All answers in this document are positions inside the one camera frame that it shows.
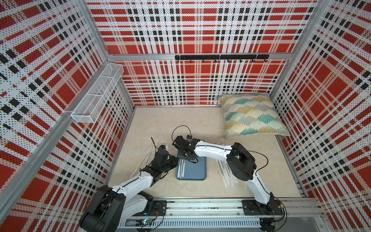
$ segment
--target cable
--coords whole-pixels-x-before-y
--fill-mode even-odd
[[[158,224],[158,226],[156,226],[154,229],[151,229],[149,232],[154,231],[155,229],[157,229],[157,227],[159,227],[162,224],[162,222],[164,221],[165,215],[162,212],[161,212],[161,214],[162,214],[162,221],[160,222],[160,224]]]
[[[197,146],[195,146],[195,147],[216,147],[216,148],[219,148],[219,149],[222,149],[222,150],[226,150],[226,151],[233,151],[233,150],[230,150],[230,149],[224,149],[224,148],[221,148],[221,147],[211,146],[211,145],[197,145]],[[268,157],[266,157],[264,154],[262,154],[262,153],[260,153],[260,152],[257,152],[257,151],[250,151],[250,150],[237,150],[237,151],[248,151],[248,152],[254,152],[254,153],[257,153],[257,154],[260,154],[260,155],[264,156],[264,157],[267,159],[267,163],[266,163],[263,167],[257,169],[257,171],[259,171],[260,169],[266,167],[266,166],[268,165],[268,163],[269,163]],[[268,193],[268,192],[265,190],[265,188],[264,188],[263,184],[260,182],[259,178],[257,178],[257,180],[259,181],[259,183],[260,183],[260,185],[262,186],[262,188],[264,189],[264,191],[265,191],[268,195],[270,195],[270,193]],[[273,220],[274,222],[280,222],[280,221],[282,221],[282,220],[284,219],[284,217],[286,216],[286,219],[285,219],[284,223],[282,224],[282,226],[280,226],[280,228],[278,228],[277,230],[273,231],[273,232],[276,232],[276,231],[278,231],[279,229],[281,229],[281,228],[283,227],[283,225],[286,223],[286,221],[287,221],[287,210],[286,210],[286,207],[285,207],[285,205],[282,203],[281,200],[279,200],[279,199],[276,198],[276,197],[274,197],[274,198],[277,199],[278,202],[279,202],[280,204],[282,204],[282,206],[283,206],[283,208],[282,208],[282,212],[283,212],[283,213],[282,213],[282,218],[280,218],[279,220],[275,220],[274,218],[273,218],[272,220]]]
[[[155,146],[155,148],[158,150],[158,148],[156,147],[155,141],[153,141],[153,138],[152,137],[151,137],[151,140],[152,140],[152,143]]]
[[[191,129],[190,129],[188,126],[186,126],[186,125],[181,125],[181,126],[178,126],[177,128],[179,128],[179,127],[187,127],[188,130],[189,130],[189,135],[192,136]],[[177,128],[175,128],[175,129],[173,130],[173,132],[171,133],[171,140],[172,140],[173,142],[174,142],[173,134],[174,134],[174,131],[175,131]]]
[[[157,211],[157,216],[156,216],[156,218],[155,218],[152,222],[154,222],[154,221],[158,218],[158,212],[159,212],[159,211],[158,211],[157,208],[156,208],[156,211]],[[139,229],[139,231],[141,231],[142,228],[145,227],[145,226],[146,226],[146,224],[144,224],[144,225]]]
[[[211,146],[211,145],[197,145],[197,146],[195,146],[195,147],[216,147],[216,148],[219,148],[219,149],[222,149],[222,150],[225,150],[225,151],[234,151],[234,150],[231,150],[231,149],[224,149],[224,148],[221,148],[221,147]],[[254,152],[254,153],[257,153],[257,154],[260,154],[260,155],[264,156],[264,157],[267,159],[267,163],[266,163],[263,167],[261,167],[261,168],[259,168],[258,170],[256,170],[256,172],[258,172],[260,169],[266,167],[266,166],[268,165],[268,163],[269,163],[268,157],[266,157],[264,154],[262,154],[262,153],[260,153],[260,152],[257,152],[257,151],[250,151],[250,150],[236,150],[236,151],[248,151],[248,152]]]
[[[139,179],[139,177],[136,178],[136,179],[134,179],[134,180],[132,180],[132,181],[130,181],[129,183],[125,184],[124,186],[121,186],[120,188],[123,188],[123,187],[125,187],[126,185],[128,185],[128,184],[130,184],[131,182],[133,182],[133,181],[135,181],[135,180],[138,180],[138,179]]]
[[[162,180],[162,179],[167,175],[167,173],[168,173],[168,172],[166,172],[166,174],[165,174],[163,177],[161,177],[160,180]]]
[[[103,198],[103,199],[99,202],[98,205],[102,204],[103,201],[107,200],[108,198],[109,198],[109,195],[106,196],[105,198]],[[99,217],[99,219],[97,220],[96,224],[94,225],[94,227],[93,227],[89,232],[92,232],[92,231],[95,229],[96,225],[98,225],[98,222],[102,219],[103,215],[104,215],[106,212],[107,212],[107,209],[103,211],[102,215]]]
[[[284,226],[284,224],[286,223],[286,221],[287,221],[287,210],[285,210],[285,205],[282,203],[282,201],[280,201],[278,198],[276,198],[282,205],[283,205],[283,217],[285,216],[285,211],[286,211],[286,219],[285,219],[285,221],[283,222],[283,224],[282,224],[282,226],[280,226],[280,228],[278,228],[278,229],[276,229],[276,230],[274,230],[273,232],[276,232],[276,231],[278,231],[279,229],[281,229],[283,226]]]
[[[193,161],[190,161],[190,160],[189,160],[189,162],[194,163],[194,164],[197,164],[198,163],[197,157],[195,157],[195,159],[197,160],[197,162],[193,162]]]

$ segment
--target red and black plaid pattern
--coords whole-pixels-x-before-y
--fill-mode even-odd
[[[0,189],[103,58],[74,1],[0,3]]]
[[[218,104],[222,94],[270,92],[285,62],[117,61],[135,105]]]
[[[97,122],[73,122],[0,231],[80,231],[78,220],[112,166],[129,107],[116,87]]]
[[[329,3],[275,99],[282,137],[334,230],[371,225],[371,4]]]
[[[111,54],[291,52],[310,1],[87,0]]]

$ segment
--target metal frame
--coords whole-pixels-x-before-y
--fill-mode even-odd
[[[203,222],[213,220],[224,220],[233,222],[239,219],[257,219],[261,216],[245,216],[242,209],[242,200],[254,200],[254,198],[208,198],[208,197],[185,197],[185,198],[169,198],[156,197],[154,200],[166,200],[166,214],[164,216],[164,226],[158,228],[183,228],[182,225],[174,225],[171,222]],[[280,199],[287,210],[288,218],[305,218],[311,217],[321,222],[321,217],[324,216],[320,204],[315,198],[281,198]],[[272,218],[273,216],[263,216],[264,218]],[[118,230],[135,228],[133,222],[137,219],[150,218],[147,216],[130,217],[125,222],[120,222]],[[318,224],[318,227],[323,226],[324,222]],[[190,228],[200,228],[197,224],[189,225]],[[213,225],[201,226],[203,228],[215,228]]]
[[[136,108],[152,108],[152,107],[211,107],[211,108],[221,108],[221,105],[137,105]]]
[[[263,53],[269,55],[269,59],[291,59],[294,53],[290,52],[272,52]],[[192,55],[259,55],[259,53],[167,53],[167,54],[139,54],[139,55],[108,55],[110,61],[142,61],[142,60],[175,60],[175,56],[192,56]]]
[[[133,121],[133,118],[134,118],[134,114],[135,114],[135,109],[131,112],[128,120],[126,121],[126,125],[125,125],[125,128],[124,128],[124,132],[121,136],[121,139],[120,139],[120,142],[116,148],[116,152],[114,154],[114,159],[112,161],[112,166],[111,166],[111,169],[109,170],[109,173],[107,174],[107,178],[105,179],[104,181],[104,184],[108,184],[109,181],[111,180],[111,177],[112,177],[112,173],[116,167],[116,163],[117,163],[117,160],[118,160],[118,157],[121,153],[121,150],[122,150],[122,147],[124,145],[124,142],[125,142],[125,139],[126,139],[126,136],[129,132],[129,128],[130,128],[130,125],[131,125],[131,122]]]
[[[282,142],[282,139],[280,138],[280,135],[276,135],[276,139],[281,148],[282,154],[285,157],[285,160],[286,160],[287,166],[290,169],[291,175],[294,178],[295,184],[298,186],[300,195],[302,195],[302,197],[309,197],[307,191],[305,190],[303,183],[300,181],[299,175],[297,171],[295,170],[294,165],[291,162],[290,156],[287,153],[287,150]]]
[[[103,38],[100,36],[99,30],[97,26],[95,25],[94,18],[92,14],[90,13],[88,4],[85,0],[76,0],[78,6],[80,7],[80,12],[82,14],[82,17],[85,19],[85,22],[89,25],[89,28],[92,31],[93,37],[98,45],[98,47],[101,50],[101,53],[104,57],[104,60],[107,62],[109,61],[108,53],[107,53],[107,47],[104,44]]]
[[[307,41],[310,39],[310,35],[312,34],[315,26],[319,22],[323,12],[327,8],[329,4],[329,0],[319,0],[316,7],[313,10],[311,17],[309,18],[307,25],[304,27],[303,34],[301,35],[299,41],[295,45],[293,57],[292,59],[288,60],[288,63],[284,66],[281,74],[279,75],[276,84],[273,86],[272,91],[270,92],[270,98],[273,99],[276,97],[278,90],[281,88],[285,80],[289,78],[289,74],[292,68],[295,67],[295,64],[300,59],[300,53],[302,49],[307,44]]]
[[[89,8],[87,6],[87,3],[84,0],[76,0],[81,13],[83,17],[85,18],[86,23],[89,25],[92,35],[99,46],[102,55],[106,62],[114,62],[114,61],[133,61],[133,60],[175,60],[175,55],[192,55],[192,54],[141,54],[141,55],[109,55],[107,52],[107,48],[105,46],[105,43],[100,36],[100,33],[98,31],[98,28],[96,24],[94,23],[93,17],[90,14]],[[301,35],[300,39],[297,41],[296,46],[292,53],[266,53],[269,54],[269,59],[287,59],[287,63],[282,70],[281,74],[279,75],[279,78],[274,86],[274,88],[271,91],[272,98],[275,97],[277,94],[279,88],[284,83],[285,80],[287,80],[288,75],[290,74],[291,69],[294,67],[294,65],[297,63],[298,59],[300,58],[300,53],[304,46],[306,45],[310,34],[314,30],[315,26],[317,25],[320,17],[322,16],[324,10],[326,9],[327,5],[329,4],[329,1],[327,0],[319,0],[319,3],[314,8],[314,12],[310,19],[307,22],[307,25],[305,26],[303,30],[303,34]],[[239,55],[252,55],[257,53],[238,53]],[[212,55],[236,55],[236,53],[213,53]],[[30,159],[28,162],[26,162],[22,168],[18,171],[16,176],[13,178],[11,183],[0,193],[0,222],[5,219],[5,217],[8,215],[9,211],[13,207],[13,205],[18,201],[21,194],[24,192],[28,184],[31,182],[33,177],[36,175],[37,171],[40,169],[40,167],[43,165],[44,161],[52,151],[52,149],[56,146],[64,132],[67,130],[71,122],[73,121],[71,114],[72,111],[75,109],[75,107],[78,105],[78,103],[82,100],[83,96],[87,93],[88,89],[94,84],[94,82],[99,77],[100,73],[103,71],[103,68],[99,68],[99,70],[96,72],[96,74],[91,78],[91,80],[88,82],[86,87],[81,91],[81,93],[76,97],[76,99],[73,101],[71,106],[68,108],[67,111],[65,111],[60,119],[57,121],[57,123],[54,125],[54,127],[50,130],[50,132],[46,135],[46,137],[43,139],[43,141],[38,145],[36,150],[33,152],[33,154],[30,156]],[[131,106],[131,109],[134,109],[134,103],[128,93],[128,90],[126,89],[125,85],[122,81],[119,81],[118,87],[120,88],[120,91],[123,95],[123,98],[127,101],[127,103]],[[220,105],[167,105],[167,106],[144,106],[144,107],[220,107]],[[110,177],[112,175],[113,168],[115,167],[115,164],[117,162],[117,158],[121,152],[121,148],[124,144],[124,140],[127,136],[128,130],[130,128],[131,121],[134,117],[135,111],[131,113],[129,119],[127,120],[127,124],[124,129],[123,137],[119,143],[119,146],[116,150],[113,166],[108,174],[108,177],[106,179],[106,182],[110,180]],[[288,157],[288,154],[286,152],[286,149],[284,148],[282,141],[279,137],[277,137],[278,143],[280,144],[280,147],[282,149],[282,152],[285,156],[285,159],[289,165],[290,171],[293,174],[294,179],[298,181],[301,189],[303,190],[303,194],[308,196],[308,194],[305,192],[305,188],[303,187],[302,183],[299,181],[299,178],[297,176],[297,173],[295,169],[292,166],[292,163]],[[236,202],[239,202],[239,207],[241,207],[240,201],[242,199],[240,198],[226,198],[226,199],[214,199],[214,198],[187,198],[185,199],[169,199],[169,198],[158,198],[158,199],[166,199],[168,201],[168,209],[167,214],[165,218],[172,217],[175,215],[175,212],[182,211],[183,217],[185,218],[200,218],[205,217],[206,215],[201,215],[202,212],[207,211],[206,214],[212,215],[215,217],[214,212],[220,212],[220,210],[224,210],[227,212],[228,207],[226,208],[213,208],[206,205],[212,205],[212,204],[221,204],[221,201],[228,201],[228,204],[230,204],[229,209],[231,207],[236,206]],[[323,215],[322,209],[320,205],[316,202],[315,199],[312,198],[294,198],[294,199],[281,199],[285,206],[288,208],[288,215],[289,217],[314,217],[316,219],[316,222],[319,226],[321,232],[327,232],[329,231],[328,228],[330,228],[326,221],[321,217]],[[234,213],[234,217],[241,217],[240,215],[243,215],[243,210],[240,208],[233,208],[232,210],[229,210],[230,213]]]
[[[8,215],[13,205],[18,201],[22,193],[25,191],[29,183],[35,177],[40,167],[45,162],[48,155],[57,145],[63,134],[73,121],[72,111],[77,107],[79,102],[93,86],[99,75],[103,72],[105,65],[102,65],[94,76],[87,83],[85,88],[75,98],[73,103],[62,114],[56,124],[52,127],[43,141],[37,146],[29,159],[23,164],[9,185],[0,193],[0,222]]]

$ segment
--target blue tray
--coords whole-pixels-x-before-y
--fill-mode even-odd
[[[179,159],[175,171],[175,177],[178,180],[205,180],[206,176],[206,157],[198,157],[197,163],[191,163],[188,160]]]

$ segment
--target plaid wall panel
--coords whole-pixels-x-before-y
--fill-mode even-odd
[[[96,123],[73,122],[0,231],[80,231],[78,221],[105,183],[129,112],[115,87]]]
[[[0,190],[103,58],[74,1],[0,1]]]
[[[285,62],[117,61],[135,105],[218,104],[221,94],[270,92]]]
[[[334,230],[371,225],[371,3],[329,3],[274,100],[282,137]]]
[[[291,52],[317,3],[87,0],[111,54]]]

